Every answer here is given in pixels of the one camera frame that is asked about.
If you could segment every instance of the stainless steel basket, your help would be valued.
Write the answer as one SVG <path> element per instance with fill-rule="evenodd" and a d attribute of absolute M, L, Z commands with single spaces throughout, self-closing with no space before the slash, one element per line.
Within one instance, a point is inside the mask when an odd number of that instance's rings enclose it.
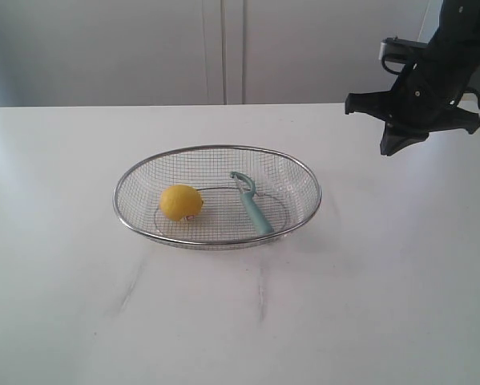
<path fill-rule="evenodd" d="M 256 183 L 254 201 L 274 232 L 256 235 L 231 172 Z M 200 191 L 202 212 L 192 221 L 169 221 L 158 208 L 161 192 L 187 184 Z M 321 203 L 320 185 L 299 160 L 243 146 L 181 148 L 139 162 L 120 179 L 113 195 L 117 217 L 154 241 L 187 249 L 240 249 L 291 233 L 311 220 Z"/>

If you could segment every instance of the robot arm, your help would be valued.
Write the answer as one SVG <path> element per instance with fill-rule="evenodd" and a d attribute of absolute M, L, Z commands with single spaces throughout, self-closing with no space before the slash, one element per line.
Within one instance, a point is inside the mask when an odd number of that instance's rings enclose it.
<path fill-rule="evenodd" d="M 431 132 L 480 128 L 478 114 L 458 108 L 480 67 L 480 0 L 445 0 L 439 28 L 408 60 L 390 91 L 350 94 L 347 114 L 363 112 L 385 121 L 381 154 L 392 156 L 425 141 Z"/>

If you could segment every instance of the teal peeler handle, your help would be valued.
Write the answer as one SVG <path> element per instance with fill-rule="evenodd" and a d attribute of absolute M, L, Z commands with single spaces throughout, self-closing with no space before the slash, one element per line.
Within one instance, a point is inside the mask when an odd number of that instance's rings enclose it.
<path fill-rule="evenodd" d="M 263 212 L 261 212 L 260 208 L 256 205 L 256 202 L 253 200 L 254 194 L 256 194 L 256 185 L 254 184 L 254 181 L 239 172 L 231 172 L 231 178 L 234 177 L 237 177 L 238 180 L 242 180 L 250 187 L 250 191 L 241 193 L 240 198 L 248 217 L 256 228 L 256 232 L 259 235 L 273 233 L 272 225 L 270 225 L 270 222 L 268 222 Z"/>

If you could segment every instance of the cabinet door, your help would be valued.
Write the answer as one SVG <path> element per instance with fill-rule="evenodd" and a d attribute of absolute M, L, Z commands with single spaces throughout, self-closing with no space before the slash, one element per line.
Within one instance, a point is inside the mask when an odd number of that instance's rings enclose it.
<path fill-rule="evenodd" d="M 378 61 L 380 43 L 416 40 L 429 2 L 244 1 L 225 0 L 226 16 L 231 2 L 244 11 L 244 103 L 343 102 L 349 92 L 389 89 L 394 77 Z"/>
<path fill-rule="evenodd" d="M 26 106 L 224 102 L 220 0 L 6 0 L 0 63 Z"/>

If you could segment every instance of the yellow lemon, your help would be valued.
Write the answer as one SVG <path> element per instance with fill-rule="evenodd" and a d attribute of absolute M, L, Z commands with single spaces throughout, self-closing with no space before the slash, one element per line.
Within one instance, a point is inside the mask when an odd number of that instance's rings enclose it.
<path fill-rule="evenodd" d="M 171 221 L 193 217 L 200 213 L 204 201 L 193 187 L 177 184 L 161 193 L 159 209 Z"/>

